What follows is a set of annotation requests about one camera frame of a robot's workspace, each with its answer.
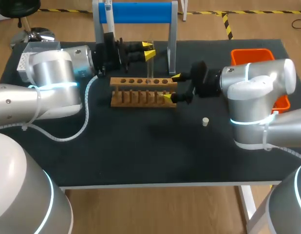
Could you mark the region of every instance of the orange bin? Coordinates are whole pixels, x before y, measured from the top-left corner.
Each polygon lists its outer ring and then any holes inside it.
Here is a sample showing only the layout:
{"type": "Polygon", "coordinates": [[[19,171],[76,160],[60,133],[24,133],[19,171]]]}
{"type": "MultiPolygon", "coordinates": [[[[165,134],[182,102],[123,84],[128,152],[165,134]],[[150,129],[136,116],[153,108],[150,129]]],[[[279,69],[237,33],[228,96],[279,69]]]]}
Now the orange bin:
{"type": "MultiPolygon", "coordinates": [[[[230,53],[232,58],[232,65],[241,65],[249,62],[263,62],[275,60],[272,52],[268,49],[236,49],[230,53]]],[[[286,112],[290,109],[290,102],[288,96],[281,96],[274,104],[273,111],[279,113],[286,112]]]]}

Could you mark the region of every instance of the wooden test tube rack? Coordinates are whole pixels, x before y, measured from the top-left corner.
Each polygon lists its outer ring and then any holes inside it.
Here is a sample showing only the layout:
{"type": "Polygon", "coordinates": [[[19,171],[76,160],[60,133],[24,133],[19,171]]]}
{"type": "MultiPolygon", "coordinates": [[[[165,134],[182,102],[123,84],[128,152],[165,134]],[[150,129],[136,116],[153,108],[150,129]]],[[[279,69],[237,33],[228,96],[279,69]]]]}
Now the wooden test tube rack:
{"type": "Polygon", "coordinates": [[[111,107],[176,107],[175,103],[163,97],[163,94],[172,94],[177,89],[177,82],[173,82],[170,78],[112,77],[110,86],[115,87],[111,107]],[[138,91],[128,90],[128,88],[138,89],[138,91]],[[148,88],[161,88],[164,91],[149,91],[148,88]]]}

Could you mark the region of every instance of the wooden floor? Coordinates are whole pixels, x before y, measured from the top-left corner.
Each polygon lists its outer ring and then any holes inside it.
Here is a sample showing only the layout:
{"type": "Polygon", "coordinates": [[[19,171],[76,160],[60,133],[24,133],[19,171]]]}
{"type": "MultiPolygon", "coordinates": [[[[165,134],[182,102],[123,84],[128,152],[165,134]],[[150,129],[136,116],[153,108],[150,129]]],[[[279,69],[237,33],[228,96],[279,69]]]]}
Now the wooden floor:
{"type": "MultiPolygon", "coordinates": [[[[91,1],[43,0],[42,7],[90,10],[91,1]]],[[[301,0],[190,0],[188,10],[301,10],[301,0]]],[[[228,16],[235,39],[282,39],[301,77],[301,30],[291,28],[298,18],[301,15],[228,16]]],[[[94,41],[91,15],[37,12],[29,20],[33,27],[54,31],[60,41],[94,41]]],[[[0,76],[11,53],[8,41],[17,31],[16,20],[0,21],[0,76]]],[[[167,25],[116,26],[116,36],[126,41],[166,40],[167,31],[167,25]]],[[[179,21],[178,40],[220,39],[227,39],[221,17],[189,15],[187,22],[179,21]]],[[[252,186],[252,191],[258,206],[269,187],[252,186]]],[[[245,233],[234,187],[80,190],[69,191],[69,199],[73,234],[245,233]]]]}

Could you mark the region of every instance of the yellow black tape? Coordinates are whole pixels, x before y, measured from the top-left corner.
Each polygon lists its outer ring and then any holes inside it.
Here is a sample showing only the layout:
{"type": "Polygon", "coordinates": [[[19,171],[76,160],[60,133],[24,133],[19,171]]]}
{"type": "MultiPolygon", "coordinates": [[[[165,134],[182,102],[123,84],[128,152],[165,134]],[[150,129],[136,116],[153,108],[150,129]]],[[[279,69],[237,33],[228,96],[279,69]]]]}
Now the yellow black tape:
{"type": "MultiPolygon", "coordinates": [[[[72,12],[72,13],[85,13],[90,14],[92,11],[83,10],[67,10],[67,9],[39,9],[42,12],[72,12]]],[[[188,15],[210,15],[210,14],[301,14],[301,11],[190,11],[188,15]]]]}
{"type": "Polygon", "coordinates": [[[301,14],[301,11],[190,11],[188,15],[210,15],[210,14],[301,14]]]}
{"type": "Polygon", "coordinates": [[[225,26],[225,29],[226,29],[226,34],[227,34],[228,39],[229,40],[234,39],[233,34],[232,34],[232,30],[231,30],[231,28],[229,26],[229,23],[228,23],[227,14],[222,13],[222,18],[223,18],[223,23],[224,23],[224,26],[225,26]]]}
{"type": "Polygon", "coordinates": [[[72,12],[72,13],[85,13],[91,14],[92,11],[82,11],[82,10],[66,10],[66,9],[39,9],[42,12],[72,12]]]}

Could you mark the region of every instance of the black table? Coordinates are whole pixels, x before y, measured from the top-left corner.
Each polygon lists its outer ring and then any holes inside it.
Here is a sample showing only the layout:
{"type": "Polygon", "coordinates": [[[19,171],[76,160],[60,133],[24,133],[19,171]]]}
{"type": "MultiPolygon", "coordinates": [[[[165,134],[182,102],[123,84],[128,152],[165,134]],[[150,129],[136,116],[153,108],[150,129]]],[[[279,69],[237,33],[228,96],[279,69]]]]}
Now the black table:
{"type": "MultiPolygon", "coordinates": [[[[84,42],[61,42],[62,48],[84,42]]],[[[86,43],[92,49],[94,43],[86,43]]],[[[1,83],[23,84],[16,71],[25,44],[17,45],[8,60],[1,83]]],[[[156,42],[154,77],[168,77],[167,44],[156,42]]],[[[230,51],[237,48],[268,48],[276,59],[288,58],[280,40],[180,41],[177,43],[177,72],[189,71],[195,61],[210,68],[230,65],[230,51]]],[[[129,73],[116,77],[145,77],[146,65],[134,64],[129,73]]],[[[80,80],[84,96],[89,79],[80,80]]],[[[184,91],[187,84],[179,84],[184,91]]],[[[196,98],[176,109],[111,108],[109,79],[97,80],[90,90],[90,121],[77,139],[59,143],[36,130],[20,127],[0,131],[16,140],[62,187],[159,184],[225,185],[251,181],[275,183],[301,165],[301,160],[278,149],[247,151],[233,141],[224,98],[196,98]],[[202,118],[210,119],[203,127],[202,118]]],[[[289,97],[291,109],[301,108],[301,81],[289,97]]],[[[40,120],[36,125],[57,137],[75,134],[84,121],[84,110],[72,117],[40,120]]],[[[301,149],[294,149],[301,154],[301,149]]]]}

